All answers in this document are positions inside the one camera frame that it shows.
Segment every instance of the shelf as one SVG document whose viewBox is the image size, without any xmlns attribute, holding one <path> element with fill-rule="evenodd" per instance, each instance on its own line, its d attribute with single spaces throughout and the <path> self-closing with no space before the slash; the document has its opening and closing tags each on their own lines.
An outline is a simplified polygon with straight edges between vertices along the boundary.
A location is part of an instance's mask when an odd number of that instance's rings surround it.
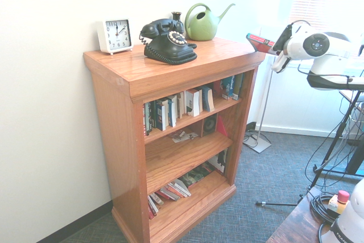
<svg viewBox="0 0 364 243">
<path fill-rule="evenodd" d="M 196 224 L 206 214 L 231 197 L 236 190 L 226 178 L 212 172 L 189 188 L 190 197 L 178 201 L 164 200 L 156 217 L 149 221 L 150 242 L 174 242 L 186 228 Z"/>
<path fill-rule="evenodd" d="M 175 127 L 167 126 L 165 131 L 160 131 L 157 128 L 153 128 L 153 131 L 150 132 L 149 136 L 144 137 L 145 144 L 155 141 L 158 138 L 168 135 L 169 133 L 172 133 L 178 129 L 184 128 L 194 122 L 197 122 L 206 117 L 209 117 L 209 116 L 211 116 L 219 111 L 222 111 L 226 108 L 229 108 L 233 105 L 239 104 L 242 99 L 239 98 L 239 100 L 233 100 L 233 99 L 226 100 L 222 97 L 214 97 L 213 100 L 214 100 L 214 106 L 215 106 L 214 111 L 207 112 L 206 110 L 204 110 L 204 111 L 202 111 L 202 113 L 200 113 L 200 115 L 198 115 L 196 117 L 192 117 L 192 116 L 189 116 L 188 114 L 185 114 L 185 115 L 183 115 L 182 119 L 177 119 L 177 124 Z"/>
<path fill-rule="evenodd" d="M 232 143 L 228 137 L 214 132 L 203 138 L 196 137 L 179 143 L 174 143 L 171 137 L 165 136 L 146 145 L 148 195 L 228 148 Z"/>
</svg>

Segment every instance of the wooden table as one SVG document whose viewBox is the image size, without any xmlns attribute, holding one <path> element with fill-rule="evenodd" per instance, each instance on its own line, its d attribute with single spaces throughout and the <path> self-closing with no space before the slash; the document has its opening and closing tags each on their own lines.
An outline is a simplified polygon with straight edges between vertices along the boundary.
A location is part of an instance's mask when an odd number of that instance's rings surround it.
<svg viewBox="0 0 364 243">
<path fill-rule="evenodd" d="M 320 194 L 320 190 L 311 189 L 314 196 Z M 283 221 L 267 243 L 319 243 L 317 233 L 322 224 L 322 220 L 316 217 L 310 210 L 309 203 L 312 196 L 308 193 L 298 206 Z M 328 231 L 325 226 L 322 234 Z"/>
</svg>

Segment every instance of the rotary dial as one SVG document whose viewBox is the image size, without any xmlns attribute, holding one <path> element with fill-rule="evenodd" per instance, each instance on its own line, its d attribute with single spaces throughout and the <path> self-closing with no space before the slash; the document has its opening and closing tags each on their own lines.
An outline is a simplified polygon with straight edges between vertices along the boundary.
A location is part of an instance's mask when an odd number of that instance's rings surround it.
<svg viewBox="0 0 364 243">
<path fill-rule="evenodd" d="M 187 45 L 187 41 L 184 36 L 176 31 L 170 31 L 168 33 L 168 39 L 178 46 Z"/>
</svg>

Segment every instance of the window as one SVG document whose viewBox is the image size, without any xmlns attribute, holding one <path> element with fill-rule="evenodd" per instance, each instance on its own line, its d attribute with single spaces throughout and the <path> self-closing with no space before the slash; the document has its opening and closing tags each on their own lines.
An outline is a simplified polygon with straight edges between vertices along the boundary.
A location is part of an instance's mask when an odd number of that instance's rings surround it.
<svg viewBox="0 0 364 243">
<path fill-rule="evenodd" d="M 358 57 L 361 34 L 364 33 L 364 0 L 293 0 L 289 22 L 307 20 L 319 31 L 339 32 L 353 44 L 351 60 L 364 62 L 364 53 Z"/>
</svg>

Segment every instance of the watering can spout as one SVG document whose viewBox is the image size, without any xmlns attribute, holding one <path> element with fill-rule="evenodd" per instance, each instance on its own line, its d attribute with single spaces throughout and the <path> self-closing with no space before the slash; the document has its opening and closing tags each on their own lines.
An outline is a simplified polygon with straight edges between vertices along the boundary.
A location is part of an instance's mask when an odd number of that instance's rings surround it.
<svg viewBox="0 0 364 243">
<path fill-rule="evenodd" d="M 232 6 L 235 6 L 235 4 L 230 4 L 229 7 L 226 8 L 226 10 L 218 17 L 218 20 L 220 21 L 224 16 L 225 14 L 227 13 L 227 11 L 232 7 Z"/>
</svg>

